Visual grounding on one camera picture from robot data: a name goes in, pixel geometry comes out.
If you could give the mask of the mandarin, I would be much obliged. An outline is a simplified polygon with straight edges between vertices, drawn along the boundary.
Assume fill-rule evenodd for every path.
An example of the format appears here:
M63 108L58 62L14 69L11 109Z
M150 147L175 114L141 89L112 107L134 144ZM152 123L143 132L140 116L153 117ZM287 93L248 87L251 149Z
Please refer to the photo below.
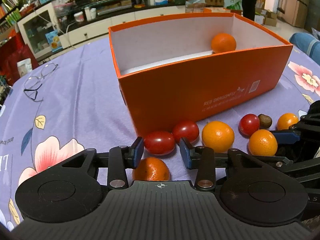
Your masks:
M161 159L148 157L142 159L136 169L132 171L132 180L168 181L170 171Z

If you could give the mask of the medium orange citrus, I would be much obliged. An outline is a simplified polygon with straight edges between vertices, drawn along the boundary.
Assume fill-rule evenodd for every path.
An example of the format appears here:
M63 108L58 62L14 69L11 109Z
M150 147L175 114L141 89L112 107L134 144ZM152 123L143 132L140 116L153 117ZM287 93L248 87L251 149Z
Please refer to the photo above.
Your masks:
M204 146L212 148L215 152L226 152L233 145L234 131L224 122L209 122L202 130L202 142Z

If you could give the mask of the red cherry tomato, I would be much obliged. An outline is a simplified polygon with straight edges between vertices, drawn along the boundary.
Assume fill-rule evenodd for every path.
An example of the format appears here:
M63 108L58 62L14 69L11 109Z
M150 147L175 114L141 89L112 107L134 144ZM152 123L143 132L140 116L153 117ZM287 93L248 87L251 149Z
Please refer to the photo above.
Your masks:
M187 138L190 143L195 142L199 137L198 125L190 120L179 122L172 130L172 135L177 144L181 138Z
M250 137L260 128L260 120L255 114L246 114L239 122L239 131L242 135Z
M175 149L175 139L167 131L155 131L144 138L144 147L152 155L167 155Z

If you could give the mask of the red gift bag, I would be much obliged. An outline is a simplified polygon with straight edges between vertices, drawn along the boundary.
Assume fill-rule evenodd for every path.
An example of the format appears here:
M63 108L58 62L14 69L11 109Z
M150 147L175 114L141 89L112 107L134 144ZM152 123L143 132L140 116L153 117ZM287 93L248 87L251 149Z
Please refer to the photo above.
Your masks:
M7 43L1 46L1 75L5 76L9 85L13 85L19 78L17 62L31 59L32 69L39 66L20 33L16 33Z

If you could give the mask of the purple floral tablecloth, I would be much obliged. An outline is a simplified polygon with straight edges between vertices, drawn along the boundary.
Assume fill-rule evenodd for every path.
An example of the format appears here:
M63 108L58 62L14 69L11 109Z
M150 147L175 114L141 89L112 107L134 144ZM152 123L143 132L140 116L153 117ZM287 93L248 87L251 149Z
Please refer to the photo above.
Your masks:
M25 94L26 80L46 74L44 66L56 70L40 80L36 101ZM211 121L227 123L235 133L233 146L247 151L248 139L238 132L240 119L248 114L266 114L275 129L284 113L308 111L310 100L319 92L298 85L291 66L286 66L271 91L246 103L197 122L201 131ZM109 39L73 49L50 63L36 68L15 82L1 108L1 223L10 231L23 220L15 203L19 182L84 148L108 152L118 145L131 145L136 139L132 120L120 93ZM45 116L43 128L36 117Z

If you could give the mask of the large orange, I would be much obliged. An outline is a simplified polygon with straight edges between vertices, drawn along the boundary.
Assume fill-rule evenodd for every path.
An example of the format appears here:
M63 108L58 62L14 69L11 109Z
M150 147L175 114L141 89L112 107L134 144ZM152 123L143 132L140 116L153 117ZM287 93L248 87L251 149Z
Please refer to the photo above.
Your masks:
M219 33L211 40L211 49L214 53L224 53L236 50L235 38L227 33Z

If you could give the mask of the white glass cabinet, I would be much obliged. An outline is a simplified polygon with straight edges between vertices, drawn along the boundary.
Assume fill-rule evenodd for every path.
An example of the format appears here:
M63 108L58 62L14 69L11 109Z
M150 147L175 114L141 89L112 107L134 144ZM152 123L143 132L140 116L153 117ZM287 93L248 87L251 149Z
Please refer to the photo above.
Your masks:
M59 25L52 2L33 9L18 21L22 38L37 60L44 59L62 48Z

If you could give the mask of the small orange citrus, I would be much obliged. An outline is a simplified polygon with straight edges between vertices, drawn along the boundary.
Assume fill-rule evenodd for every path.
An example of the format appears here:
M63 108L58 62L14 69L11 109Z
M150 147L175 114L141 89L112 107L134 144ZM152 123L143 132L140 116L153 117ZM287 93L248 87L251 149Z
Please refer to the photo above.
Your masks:
M278 143L270 131L260 129L251 135L248 149L251 155L271 157L276 154Z

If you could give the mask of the white tv cabinet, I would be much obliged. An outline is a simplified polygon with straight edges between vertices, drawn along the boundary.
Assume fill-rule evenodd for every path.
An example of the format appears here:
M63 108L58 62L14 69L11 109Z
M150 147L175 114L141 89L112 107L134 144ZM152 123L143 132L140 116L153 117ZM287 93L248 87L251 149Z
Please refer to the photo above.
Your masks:
M108 34L109 27L135 20L164 16L170 14L185 13L184 5L166 5L151 8L131 8L122 14L116 11L114 14L98 17L96 20L84 22L82 24L71 25L65 34L59 36L61 45L64 49L87 40Z

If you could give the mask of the small orange kumquat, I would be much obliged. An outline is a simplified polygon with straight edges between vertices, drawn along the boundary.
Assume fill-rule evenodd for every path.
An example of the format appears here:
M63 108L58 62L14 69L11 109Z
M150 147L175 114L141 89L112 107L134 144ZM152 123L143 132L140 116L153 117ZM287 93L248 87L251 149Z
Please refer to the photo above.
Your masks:
M299 118L293 113L285 113L281 115L277 121L277 130L289 129L290 126L299 122Z

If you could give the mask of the clear eyeglasses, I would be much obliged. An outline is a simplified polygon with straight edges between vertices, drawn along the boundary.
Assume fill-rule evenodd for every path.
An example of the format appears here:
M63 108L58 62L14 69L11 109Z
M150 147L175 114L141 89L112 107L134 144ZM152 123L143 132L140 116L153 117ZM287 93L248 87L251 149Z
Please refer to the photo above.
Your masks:
M24 83L23 89L25 96L33 102L41 102L43 99L38 96L39 90L45 79L55 72L58 66L58 64L52 62L48 63L41 68L39 75L32 75L28 77Z

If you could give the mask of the orange cardboard box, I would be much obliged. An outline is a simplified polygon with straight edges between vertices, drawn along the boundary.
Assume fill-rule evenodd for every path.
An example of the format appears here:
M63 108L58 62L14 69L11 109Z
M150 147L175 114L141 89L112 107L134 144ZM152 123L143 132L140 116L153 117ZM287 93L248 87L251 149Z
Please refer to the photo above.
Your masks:
M214 53L212 38L232 35L236 50ZM251 20L193 12L135 20L108 30L113 65L136 133L171 131L276 87L292 44Z

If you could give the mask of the brown chestnut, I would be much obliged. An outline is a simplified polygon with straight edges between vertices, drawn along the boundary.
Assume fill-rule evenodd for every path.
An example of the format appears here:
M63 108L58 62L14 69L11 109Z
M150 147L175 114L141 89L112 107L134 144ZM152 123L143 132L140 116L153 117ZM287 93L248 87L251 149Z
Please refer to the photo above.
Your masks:
M268 129L272 125L272 118L268 115L259 114L258 119L260 122L260 129Z

